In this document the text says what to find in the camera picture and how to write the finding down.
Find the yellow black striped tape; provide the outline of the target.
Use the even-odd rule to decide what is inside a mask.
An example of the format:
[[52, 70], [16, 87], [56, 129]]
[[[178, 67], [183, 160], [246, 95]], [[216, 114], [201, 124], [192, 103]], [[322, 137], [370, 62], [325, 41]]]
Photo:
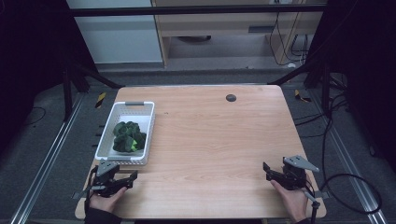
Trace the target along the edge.
[[98, 98], [97, 98], [97, 101], [96, 101], [94, 107], [95, 107], [95, 108], [100, 108], [101, 105], [102, 105], [102, 103], [103, 103], [103, 101], [104, 101], [104, 99], [105, 99], [105, 97], [106, 97], [106, 92], [101, 92], [101, 93], [99, 94]]
[[312, 102], [311, 98], [303, 97], [298, 90], [294, 90], [294, 97], [295, 97], [295, 99], [306, 102], [306, 103]]

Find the aluminium floor rail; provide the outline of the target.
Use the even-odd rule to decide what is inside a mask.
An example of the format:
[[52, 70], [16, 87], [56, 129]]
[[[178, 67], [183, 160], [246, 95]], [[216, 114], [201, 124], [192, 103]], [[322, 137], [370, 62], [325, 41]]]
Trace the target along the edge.
[[361, 205], [372, 224], [388, 224], [385, 215], [381, 210], [381, 198], [379, 193], [375, 193], [373, 187], [369, 186], [367, 180], [359, 180], [361, 172], [347, 152], [347, 147], [342, 142], [339, 132], [335, 127], [330, 128], [330, 139], [335, 147], [335, 151], [343, 164], [344, 169], [350, 174], [350, 180], [355, 192], [360, 199]]
[[35, 178], [27, 190], [25, 196], [23, 197], [20, 205], [12, 216], [9, 224], [25, 224], [34, 205], [35, 202], [41, 193], [43, 186], [45, 185], [50, 171], [57, 160], [57, 157], [64, 145], [64, 141], [69, 134], [72, 125], [78, 115], [78, 112], [81, 108], [81, 104], [85, 98], [85, 93], [78, 93], [75, 101], [72, 103], [72, 110], [70, 115], [66, 120], [62, 122], [62, 126], [57, 132], [56, 137], [54, 138], [49, 151], [42, 161], [40, 168], [36, 172]]

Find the green broccoli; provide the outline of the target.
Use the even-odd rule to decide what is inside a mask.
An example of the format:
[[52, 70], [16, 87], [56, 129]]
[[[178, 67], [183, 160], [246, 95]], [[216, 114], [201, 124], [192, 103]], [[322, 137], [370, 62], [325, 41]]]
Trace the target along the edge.
[[128, 121], [128, 122], [122, 121], [114, 127], [113, 133], [115, 136], [120, 136], [120, 135], [133, 136], [135, 133], [140, 133], [140, 127], [137, 123], [133, 121]]
[[145, 147], [145, 133], [119, 134], [114, 139], [113, 149], [118, 152], [132, 153]]

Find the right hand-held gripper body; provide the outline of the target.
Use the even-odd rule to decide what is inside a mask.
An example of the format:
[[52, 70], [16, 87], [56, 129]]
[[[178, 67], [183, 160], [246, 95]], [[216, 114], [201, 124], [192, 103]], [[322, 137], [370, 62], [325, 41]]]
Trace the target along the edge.
[[304, 189], [305, 196], [312, 202], [316, 201], [315, 192], [308, 186], [306, 170], [319, 172], [319, 168], [300, 155], [283, 158], [283, 175], [279, 183], [284, 189]]

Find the light wooden desk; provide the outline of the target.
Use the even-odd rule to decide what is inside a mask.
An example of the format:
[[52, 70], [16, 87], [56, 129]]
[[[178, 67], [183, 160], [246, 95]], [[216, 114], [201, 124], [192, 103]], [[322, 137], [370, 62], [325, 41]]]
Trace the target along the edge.
[[[150, 0], [155, 7], [302, 5], [327, 0]], [[158, 15], [159, 36], [247, 35], [263, 34], [277, 63], [287, 60], [292, 40], [297, 35], [312, 35], [322, 17], [319, 12], [274, 12], [241, 14]]]

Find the person's right hand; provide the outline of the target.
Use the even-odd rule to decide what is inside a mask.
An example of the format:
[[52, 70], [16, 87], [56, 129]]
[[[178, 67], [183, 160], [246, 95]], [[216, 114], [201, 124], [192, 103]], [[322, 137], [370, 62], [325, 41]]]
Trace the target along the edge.
[[270, 183], [282, 198], [282, 202], [290, 216], [292, 224], [308, 218], [306, 216], [308, 198], [305, 196], [302, 189], [287, 190], [275, 180], [271, 180]]

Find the black metal stand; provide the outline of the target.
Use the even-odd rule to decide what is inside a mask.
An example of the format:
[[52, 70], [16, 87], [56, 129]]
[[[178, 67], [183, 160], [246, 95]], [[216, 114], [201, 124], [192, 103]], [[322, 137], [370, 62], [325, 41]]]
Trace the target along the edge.
[[292, 70], [285, 76], [269, 82], [269, 85], [283, 85], [288, 80], [291, 80], [302, 73], [307, 73], [304, 80], [304, 85], [310, 89], [315, 88], [321, 82], [321, 109], [329, 118], [331, 116], [331, 103], [330, 97], [331, 88], [331, 67], [330, 63], [326, 60], [314, 59], [306, 62], [304, 65]]
[[71, 85], [74, 84], [78, 92], [87, 92], [90, 89], [85, 76], [92, 77], [112, 89], [122, 88], [122, 85], [101, 76], [98, 72], [81, 64], [67, 65], [62, 74], [64, 86], [64, 121], [69, 120], [73, 112]]

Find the person's left hand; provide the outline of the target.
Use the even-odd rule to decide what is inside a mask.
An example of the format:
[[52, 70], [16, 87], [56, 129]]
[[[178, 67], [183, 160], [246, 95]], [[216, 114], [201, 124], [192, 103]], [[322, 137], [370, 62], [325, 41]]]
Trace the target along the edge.
[[108, 213], [112, 213], [117, 202], [122, 198], [124, 193], [127, 191], [127, 188], [121, 188], [114, 195], [106, 198], [98, 195], [96, 193], [92, 193], [89, 197], [90, 203], [89, 207], [92, 209], [102, 210]]

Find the black horizontal bar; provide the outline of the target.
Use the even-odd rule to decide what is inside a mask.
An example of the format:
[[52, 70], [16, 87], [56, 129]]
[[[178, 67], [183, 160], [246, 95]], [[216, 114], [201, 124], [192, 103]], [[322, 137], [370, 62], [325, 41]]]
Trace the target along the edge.
[[146, 16], [146, 15], [193, 15], [227, 13], [274, 13], [274, 12], [318, 12], [326, 4], [302, 5], [232, 5], [232, 6], [187, 6], [187, 7], [122, 7], [122, 8], [78, 8], [69, 9], [73, 17]]

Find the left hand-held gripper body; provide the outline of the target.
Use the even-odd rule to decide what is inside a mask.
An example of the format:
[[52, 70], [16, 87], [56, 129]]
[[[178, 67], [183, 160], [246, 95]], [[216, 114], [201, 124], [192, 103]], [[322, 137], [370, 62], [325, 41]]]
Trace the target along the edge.
[[100, 160], [91, 170], [85, 189], [74, 192], [72, 198], [79, 200], [87, 197], [91, 190], [103, 197], [117, 193], [120, 190], [117, 183], [122, 180], [116, 180], [114, 176], [119, 170], [120, 166], [115, 162]]

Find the black curtain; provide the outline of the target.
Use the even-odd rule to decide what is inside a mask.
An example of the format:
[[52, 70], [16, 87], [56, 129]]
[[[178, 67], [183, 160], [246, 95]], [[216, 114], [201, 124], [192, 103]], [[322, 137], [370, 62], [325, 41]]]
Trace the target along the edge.
[[0, 156], [32, 111], [35, 97], [63, 82], [53, 37], [66, 44], [75, 62], [96, 69], [75, 19], [57, 13], [67, 9], [66, 0], [0, 0]]
[[308, 54], [346, 76], [346, 94], [396, 173], [396, 0], [327, 0]]

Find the white cabinet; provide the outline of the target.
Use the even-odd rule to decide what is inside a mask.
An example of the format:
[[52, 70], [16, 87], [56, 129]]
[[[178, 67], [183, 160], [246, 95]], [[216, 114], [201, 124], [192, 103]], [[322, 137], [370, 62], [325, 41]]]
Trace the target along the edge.
[[[151, 7], [150, 0], [66, 0], [71, 9]], [[75, 17], [96, 64], [161, 63], [153, 16]]]

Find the white plastic basket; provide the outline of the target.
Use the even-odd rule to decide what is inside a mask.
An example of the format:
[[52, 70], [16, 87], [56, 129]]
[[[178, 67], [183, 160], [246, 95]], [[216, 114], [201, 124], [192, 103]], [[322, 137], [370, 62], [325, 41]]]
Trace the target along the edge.
[[[145, 165], [148, 162], [149, 147], [155, 120], [153, 102], [117, 102], [112, 106], [106, 126], [96, 149], [97, 160], [115, 161], [119, 164]], [[118, 152], [113, 149], [114, 127], [120, 122], [133, 121], [140, 132], [147, 135], [145, 147], [132, 153]]]

